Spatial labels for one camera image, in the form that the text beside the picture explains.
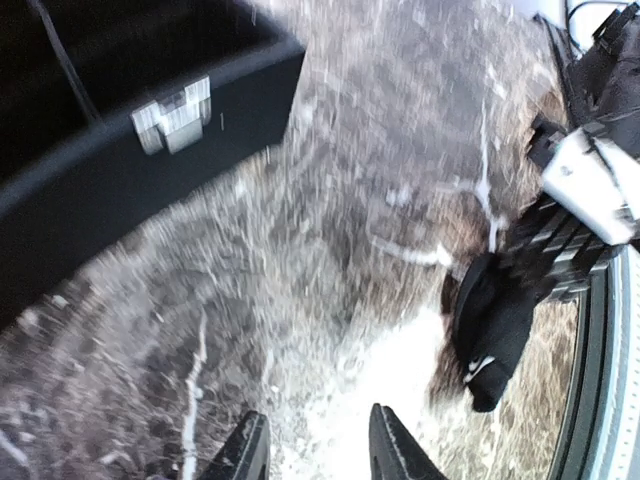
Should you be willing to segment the black sock white stripes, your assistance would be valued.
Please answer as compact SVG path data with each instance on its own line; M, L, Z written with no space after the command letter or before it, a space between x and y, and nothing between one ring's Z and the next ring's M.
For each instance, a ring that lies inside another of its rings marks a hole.
M474 411L497 407L529 340L534 309L552 289L549 282L530 286L510 277L493 252L470 264L456 299L452 340Z

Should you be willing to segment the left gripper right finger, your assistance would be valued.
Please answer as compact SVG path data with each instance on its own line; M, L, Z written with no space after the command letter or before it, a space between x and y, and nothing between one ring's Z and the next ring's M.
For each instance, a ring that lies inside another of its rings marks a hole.
M369 418L373 480L447 480L388 406L375 403Z

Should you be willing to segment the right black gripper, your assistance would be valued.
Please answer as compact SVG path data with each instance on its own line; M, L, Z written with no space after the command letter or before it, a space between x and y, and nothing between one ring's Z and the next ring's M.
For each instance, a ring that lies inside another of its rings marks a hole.
M543 116L534 119L532 128L527 158L540 173L540 193L508 234L500 268L523 284L551 283L553 289L548 296L556 289L567 296L583 286L600 258L619 245L604 243L543 190L542 169L559 142L574 130L568 131Z

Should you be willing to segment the black display case box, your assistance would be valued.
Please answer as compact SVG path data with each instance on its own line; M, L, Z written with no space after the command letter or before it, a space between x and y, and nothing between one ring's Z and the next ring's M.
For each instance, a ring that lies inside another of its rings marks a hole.
M281 142L304 45L251 1L1 5L1 323Z

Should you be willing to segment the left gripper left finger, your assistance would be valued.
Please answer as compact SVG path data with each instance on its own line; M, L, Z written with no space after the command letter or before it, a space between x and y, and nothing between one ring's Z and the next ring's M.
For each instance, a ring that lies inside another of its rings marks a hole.
M238 422L198 480L267 480L270 470L268 418L251 410Z

